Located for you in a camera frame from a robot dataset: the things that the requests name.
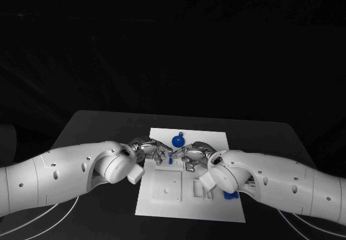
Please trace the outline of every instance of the hole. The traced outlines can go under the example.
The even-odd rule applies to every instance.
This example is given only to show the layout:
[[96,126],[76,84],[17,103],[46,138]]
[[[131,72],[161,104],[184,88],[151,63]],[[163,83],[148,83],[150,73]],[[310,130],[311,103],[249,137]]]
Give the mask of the hole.
[[264,183],[264,186],[266,186],[266,184],[268,184],[268,178],[266,177],[264,177],[262,183]]
[[82,165],[81,165],[82,172],[85,172],[85,169],[86,169],[86,163],[83,162]]
[[55,180],[57,179],[57,177],[59,177],[59,171],[55,171],[55,172],[53,172],[52,177],[53,177]]
[[297,191],[298,191],[298,188],[297,188],[297,186],[295,186],[295,185],[292,185],[292,186],[291,186],[291,191],[292,191],[292,193],[294,193],[294,194],[297,193]]

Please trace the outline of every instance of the black background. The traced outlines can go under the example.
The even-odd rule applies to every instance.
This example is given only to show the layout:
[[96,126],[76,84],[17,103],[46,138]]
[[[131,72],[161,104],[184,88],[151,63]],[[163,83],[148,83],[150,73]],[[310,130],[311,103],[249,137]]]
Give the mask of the black background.
[[1,6],[14,162],[50,148],[78,110],[99,110],[288,123],[318,170],[346,177],[344,10],[320,0]]

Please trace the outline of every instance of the white wire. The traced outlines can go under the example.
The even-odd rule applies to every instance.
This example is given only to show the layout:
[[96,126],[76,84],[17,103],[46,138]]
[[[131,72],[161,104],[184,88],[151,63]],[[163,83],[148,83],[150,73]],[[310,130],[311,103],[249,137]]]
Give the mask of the white wire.
[[310,240],[310,239],[301,234],[301,232],[295,229],[295,227],[292,226],[292,224],[291,224],[290,221],[287,220],[287,218],[285,218],[285,216],[284,216],[284,214],[281,213],[279,210],[278,210],[278,212],[279,212],[279,214],[281,214],[284,220],[288,222],[290,226],[291,226],[292,229],[295,230],[295,232],[301,235],[301,237],[303,237],[305,240]]
[[311,223],[308,223],[301,217],[298,217],[295,214],[292,214],[292,215],[294,215],[310,227],[313,227],[314,229],[318,229],[320,231],[323,231],[323,232],[327,233],[327,234],[331,234],[331,235],[336,235],[336,236],[339,236],[339,237],[341,237],[341,238],[346,238],[346,235],[337,234],[337,233],[334,233],[334,232],[331,232],[331,231],[327,231],[327,230],[318,228],[318,227],[314,226]]
[[[78,203],[78,198],[79,198],[79,196],[76,197],[75,202],[73,202],[73,206],[72,206],[72,208],[69,209],[69,211],[68,211],[66,215],[63,216],[63,218],[60,219],[60,221],[62,221],[62,220],[65,219],[65,217],[69,215],[69,213],[70,213],[70,211],[72,211],[72,209],[73,209],[73,207],[75,207],[75,205],[76,205],[76,203]],[[57,222],[47,230],[44,230],[40,234],[43,234],[46,231],[49,231],[49,230],[59,224],[59,222]],[[40,234],[29,237],[29,238],[24,239],[24,240],[29,240],[29,239],[36,238]]]
[[42,213],[31,221],[29,221],[26,224],[23,224],[21,226],[16,227],[14,229],[11,229],[10,231],[4,232],[0,234],[0,237],[8,233],[11,233],[13,231],[19,230],[21,227],[24,227],[27,224],[30,224],[33,221],[36,221],[42,216],[44,216],[49,211],[57,206],[59,204],[55,204],[53,207],[44,212]]

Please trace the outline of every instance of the white board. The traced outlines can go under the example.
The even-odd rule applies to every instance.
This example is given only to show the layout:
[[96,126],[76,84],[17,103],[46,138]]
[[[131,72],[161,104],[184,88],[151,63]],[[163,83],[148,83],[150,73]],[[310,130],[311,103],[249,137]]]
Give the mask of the white board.
[[[225,132],[151,128],[148,136],[176,151],[179,148],[173,146],[171,138],[179,135],[179,132],[183,133],[184,145],[199,141],[207,143],[216,151],[229,150]],[[153,160],[145,159],[145,174],[141,177],[135,215],[245,223],[241,197],[225,199],[219,187],[207,194],[199,185],[199,177],[206,172],[206,169],[200,165],[194,169],[194,172],[184,170],[181,159],[174,159],[173,164],[168,164],[167,157],[160,166]],[[154,183],[158,182],[155,181],[158,180],[157,171],[160,171],[160,177],[166,175],[167,184],[164,181],[161,181],[164,183],[161,185]],[[174,188],[174,185],[171,185],[174,182],[171,181],[177,181],[171,177],[177,173],[180,173],[180,199],[173,201],[173,196],[176,197],[179,193],[179,186],[171,192]],[[153,200],[153,194],[161,194],[158,200]]]

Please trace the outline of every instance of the dark table surface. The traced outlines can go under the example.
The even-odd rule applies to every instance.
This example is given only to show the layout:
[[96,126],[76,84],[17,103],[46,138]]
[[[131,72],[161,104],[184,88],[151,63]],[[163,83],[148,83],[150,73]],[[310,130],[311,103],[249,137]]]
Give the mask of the dark table surface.
[[[128,143],[134,137],[148,135],[150,128],[225,132],[229,149],[290,158],[316,168],[292,128],[278,122],[82,110],[72,116],[52,149],[104,141]],[[34,239],[304,239],[278,210],[243,193],[239,195],[246,223],[137,216],[140,185],[141,182],[132,185],[125,179],[117,184],[99,185],[79,197],[63,221]],[[0,240],[26,239],[43,232],[62,219],[75,200],[60,203],[40,219]],[[0,224],[0,233],[24,224],[50,207],[26,209],[7,215]],[[330,239],[330,235],[303,225],[291,214],[285,216],[310,239]],[[323,226],[330,224],[330,221],[318,221],[316,223]],[[346,233],[336,223],[328,229]]]

